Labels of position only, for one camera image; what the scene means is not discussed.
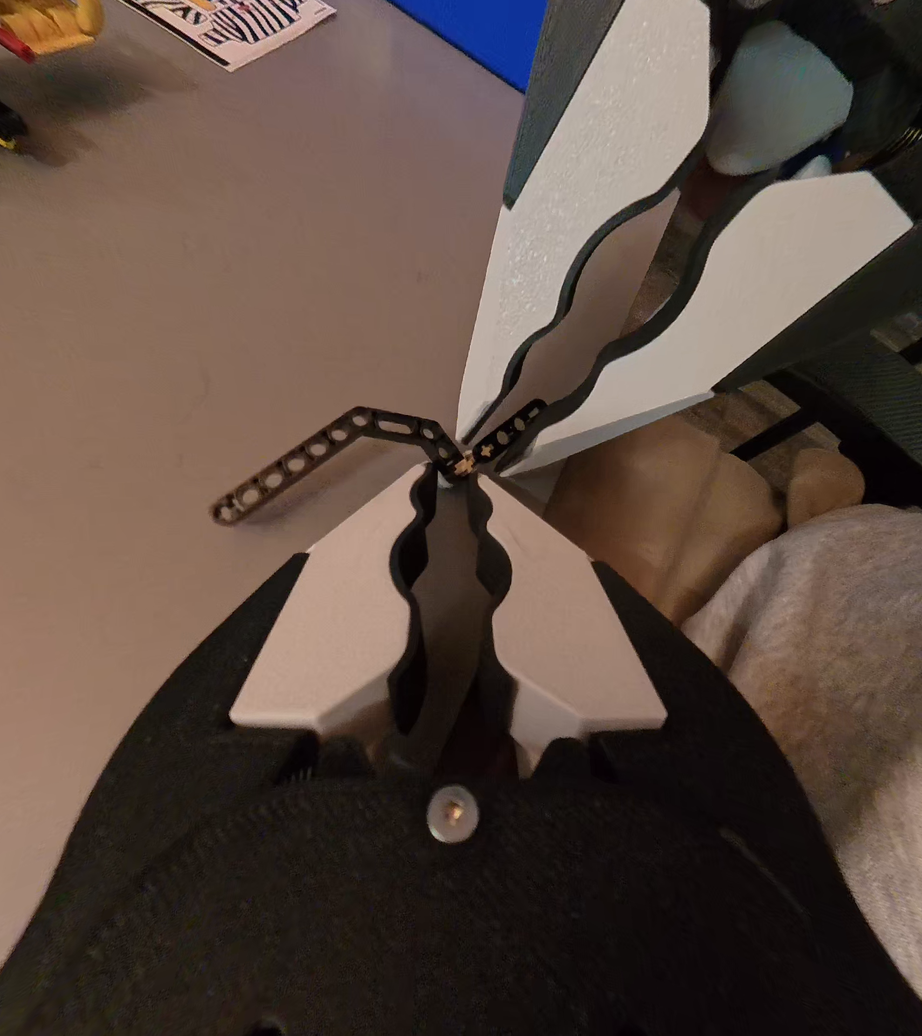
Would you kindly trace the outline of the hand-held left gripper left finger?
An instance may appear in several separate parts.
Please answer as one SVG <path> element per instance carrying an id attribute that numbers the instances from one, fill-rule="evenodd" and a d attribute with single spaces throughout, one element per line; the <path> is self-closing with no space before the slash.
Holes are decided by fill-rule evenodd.
<path id="1" fill-rule="evenodd" d="M 240 727 L 381 739 L 414 726 L 427 660 L 414 586 L 438 474 L 415 465 L 322 537 L 230 709 Z"/>

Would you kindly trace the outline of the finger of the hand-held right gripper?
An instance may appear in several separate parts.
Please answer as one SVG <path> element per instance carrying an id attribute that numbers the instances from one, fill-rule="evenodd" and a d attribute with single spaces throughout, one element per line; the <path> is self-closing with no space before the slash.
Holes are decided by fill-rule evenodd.
<path id="1" fill-rule="evenodd" d="M 709 399 L 914 221 L 869 172 L 760 189 L 678 290 L 499 464 L 532 472 Z"/>
<path id="2" fill-rule="evenodd" d="M 463 441 L 569 316 L 587 265 L 590 303 L 561 341 L 600 348 L 607 323 L 618 330 L 645 250 L 623 226 L 700 156 L 710 76 L 705 2 L 549 2 L 457 402 Z"/>

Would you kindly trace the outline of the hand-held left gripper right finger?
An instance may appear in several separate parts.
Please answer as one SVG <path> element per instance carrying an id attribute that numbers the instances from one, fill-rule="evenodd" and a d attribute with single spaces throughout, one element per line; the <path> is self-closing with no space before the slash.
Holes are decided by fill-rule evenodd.
<path id="1" fill-rule="evenodd" d="M 490 597 L 477 691 L 517 769 L 534 771 L 557 740 L 660 730 L 666 706 L 589 556 L 485 474 L 467 500 Z"/>

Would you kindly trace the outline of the black bent lego beam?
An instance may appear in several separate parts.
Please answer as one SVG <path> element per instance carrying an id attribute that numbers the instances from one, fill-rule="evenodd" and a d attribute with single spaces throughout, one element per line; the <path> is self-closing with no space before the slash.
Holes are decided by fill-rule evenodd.
<path id="1" fill-rule="evenodd" d="M 483 435 L 476 445 L 464 447 L 455 442 L 438 421 L 357 406 L 306 437 L 297 447 L 288 449 L 259 472 L 248 476 L 217 499 L 208 513 L 221 527 L 237 525 L 363 438 L 417 447 L 436 473 L 452 486 L 467 479 L 454 478 L 454 464 L 458 460 L 468 453 L 473 454 L 473 473 L 498 461 L 508 447 L 534 427 L 546 407 L 542 399 L 534 399 Z"/>

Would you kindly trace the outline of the person's tan trouser leg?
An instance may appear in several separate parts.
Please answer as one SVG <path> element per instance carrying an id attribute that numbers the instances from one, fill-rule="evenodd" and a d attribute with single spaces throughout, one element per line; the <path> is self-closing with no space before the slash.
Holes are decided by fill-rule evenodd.
<path id="1" fill-rule="evenodd" d="M 666 418 L 567 460 L 544 519 L 681 626 L 754 551 L 865 490 L 849 458 L 805 447 L 780 493 L 715 436 Z"/>

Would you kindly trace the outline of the blue plastic bin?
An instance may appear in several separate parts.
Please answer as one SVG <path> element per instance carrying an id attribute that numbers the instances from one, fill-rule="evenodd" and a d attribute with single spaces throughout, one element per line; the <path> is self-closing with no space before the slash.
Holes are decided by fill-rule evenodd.
<path id="1" fill-rule="evenodd" d="M 507 85 L 525 93 L 546 1 L 392 1 Z"/>

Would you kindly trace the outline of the printed instruction sheet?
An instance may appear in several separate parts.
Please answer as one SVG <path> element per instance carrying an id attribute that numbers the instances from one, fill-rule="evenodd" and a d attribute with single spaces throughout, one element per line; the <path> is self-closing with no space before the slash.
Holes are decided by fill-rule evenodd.
<path id="1" fill-rule="evenodd" d="M 123 1 L 225 71 L 292 44 L 329 21 L 323 1 Z"/>

